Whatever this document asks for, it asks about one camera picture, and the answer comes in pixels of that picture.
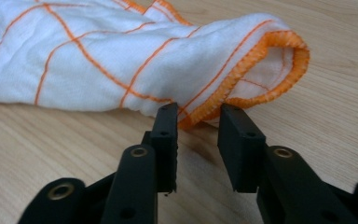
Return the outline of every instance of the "metal screw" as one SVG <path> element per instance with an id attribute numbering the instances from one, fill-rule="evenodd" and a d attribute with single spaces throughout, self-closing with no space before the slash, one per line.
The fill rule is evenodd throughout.
<path id="1" fill-rule="evenodd" d="M 282 157 L 282 158 L 291 158 L 293 153 L 285 148 L 277 148 L 274 150 L 275 155 Z"/>
<path id="2" fill-rule="evenodd" d="M 143 147 L 137 147 L 131 151 L 133 157 L 143 157 L 147 154 L 147 150 Z"/>
<path id="3" fill-rule="evenodd" d="M 71 183 L 62 183 L 48 192 L 48 197 L 53 200 L 61 200 L 71 195 L 75 190 L 75 187 Z"/>

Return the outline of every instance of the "orange stitching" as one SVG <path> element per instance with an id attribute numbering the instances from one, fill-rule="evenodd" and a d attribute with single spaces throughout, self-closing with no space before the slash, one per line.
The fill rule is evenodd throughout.
<path id="1" fill-rule="evenodd" d="M 173 17 L 183 25 L 191 25 L 191 23 L 185 20 L 169 2 L 163 0 L 156 0 L 156 2 L 170 11 L 171 15 L 173 15 Z"/>
<path id="2" fill-rule="evenodd" d="M 310 60 L 310 51 L 301 37 L 293 31 L 268 32 L 265 33 L 249 53 L 243 57 L 233 69 L 231 69 L 217 91 L 215 91 L 202 105 L 199 105 L 194 109 L 189 116 L 182 119 L 178 123 L 178 127 L 188 128 L 202 119 L 216 118 L 219 115 L 219 105 L 224 102 L 225 97 L 229 94 L 229 90 L 234 87 L 238 76 L 246 73 L 257 62 L 262 60 L 267 55 L 267 52 L 263 49 L 267 47 L 290 47 L 294 49 L 293 67 L 291 72 L 272 91 L 251 99 L 230 98 L 226 99 L 225 102 L 241 108 L 248 108 L 253 105 L 271 101 L 288 91 L 307 71 Z"/>
<path id="3" fill-rule="evenodd" d="M 118 0 L 112 0 L 112 1 L 115 2 L 116 4 L 118 4 L 120 7 L 124 8 L 124 10 L 127 10 L 126 6 L 122 5 L 122 3 L 119 2 Z"/>
<path id="4" fill-rule="evenodd" d="M 142 7 L 141 5 L 136 4 L 135 2 L 132 2 L 131 0 L 122 0 L 123 2 L 125 2 L 127 5 L 129 5 L 130 7 L 134 8 L 135 10 L 137 10 L 140 13 L 145 13 L 146 9 L 144 7 Z"/>
<path id="5" fill-rule="evenodd" d="M 46 4 L 43 5 L 37 5 L 37 6 L 33 6 L 30 7 L 28 9 L 26 9 L 25 11 L 23 11 L 18 17 L 16 17 L 13 21 L 10 22 L 10 24 L 7 26 L 6 30 L 4 31 L 4 34 L 1 37 L 1 41 L 0 41 L 0 46 L 2 45 L 2 43 L 4 42 L 5 36 L 7 35 L 8 30 L 14 25 L 14 23 L 16 23 L 17 21 L 19 21 L 21 18 L 23 18 L 26 14 L 28 14 L 29 12 L 31 12 L 34 9 L 37 9 L 39 7 L 43 7 Z M 74 5 L 74 4 L 48 4 L 49 6 L 55 6 L 55 7 L 84 7 L 85 5 Z"/>
<path id="6" fill-rule="evenodd" d="M 200 27 L 198 27 L 197 29 L 193 30 L 189 35 L 186 36 L 186 38 L 190 38 L 193 34 L 195 34 L 198 30 L 200 29 Z M 138 70 L 136 71 L 135 75 L 132 77 L 131 79 L 131 83 L 130 86 L 127 88 L 126 92 L 124 93 L 124 96 L 121 98 L 120 101 L 120 108 L 123 107 L 124 105 L 124 101 L 129 93 L 129 91 L 133 91 L 132 86 L 133 83 L 135 82 L 136 78 L 139 76 L 139 74 L 141 74 L 141 72 L 144 70 L 144 68 L 152 61 L 153 58 L 155 58 L 160 51 L 162 51 L 170 42 L 172 42 L 173 40 L 178 39 L 177 37 L 173 37 L 170 38 L 168 40 L 166 40 L 158 49 L 156 49 L 147 59 L 146 61 L 138 68 Z"/>
<path id="7" fill-rule="evenodd" d="M 237 51 L 242 47 L 242 45 L 246 42 L 246 40 L 256 31 L 258 30 L 261 26 L 272 22 L 273 20 L 267 20 L 267 21 L 262 21 L 259 24 L 257 24 L 257 26 L 249 33 L 247 34 L 243 40 L 240 42 L 240 44 L 234 49 L 234 51 L 231 53 L 231 55 L 228 57 L 228 59 L 226 60 L 226 62 L 223 64 L 222 68 L 219 70 L 219 72 L 213 77 L 213 79 L 199 92 L 197 93 L 197 95 L 195 97 L 193 97 L 193 99 L 191 99 L 185 106 L 184 108 L 187 108 L 191 103 L 193 103 L 197 98 L 199 98 L 212 84 L 214 84 L 214 82 L 220 77 L 220 75 L 222 75 L 223 71 L 225 70 L 225 68 L 227 67 L 229 61 L 231 61 L 231 59 L 234 57 L 234 55 L 237 53 Z"/>

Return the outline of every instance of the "white towel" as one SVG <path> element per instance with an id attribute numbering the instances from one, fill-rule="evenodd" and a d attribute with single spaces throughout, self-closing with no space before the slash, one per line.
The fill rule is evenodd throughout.
<path id="1" fill-rule="evenodd" d="M 268 102 L 306 72 L 309 51 L 280 19 L 191 25 L 157 0 L 0 1 L 0 103 L 64 110 L 179 104 L 179 127 L 227 102 Z"/>

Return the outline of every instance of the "white fabric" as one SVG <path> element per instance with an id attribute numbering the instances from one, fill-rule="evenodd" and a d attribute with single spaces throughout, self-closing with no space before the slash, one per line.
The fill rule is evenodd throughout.
<path id="1" fill-rule="evenodd" d="M 122 106 L 155 115 L 177 102 L 188 114 L 265 33 L 289 30 L 261 13 L 189 25 L 166 4 L 142 12 L 119 0 L 0 1 L 0 103 L 80 111 Z M 239 81 L 226 97 L 265 94 L 259 85 L 272 90 L 291 71 L 292 57 L 290 47 L 270 48 L 247 72 L 252 81 Z"/>

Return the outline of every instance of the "wood grain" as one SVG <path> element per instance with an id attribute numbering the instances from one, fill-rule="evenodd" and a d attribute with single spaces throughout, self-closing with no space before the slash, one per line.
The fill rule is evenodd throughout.
<path id="1" fill-rule="evenodd" d="M 137 1 L 147 6 L 150 0 Z M 278 100 L 249 112 L 271 145 L 291 147 L 326 182 L 358 182 L 358 1 L 176 0 L 195 24 L 268 12 L 310 46 L 309 72 Z M 0 223 L 15 223 L 48 182 L 87 185 L 117 169 L 153 119 L 128 110 L 77 113 L 0 105 Z M 262 223 L 254 195 L 232 192 L 206 124 L 179 132 L 178 192 L 158 199 L 158 223 Z"/>

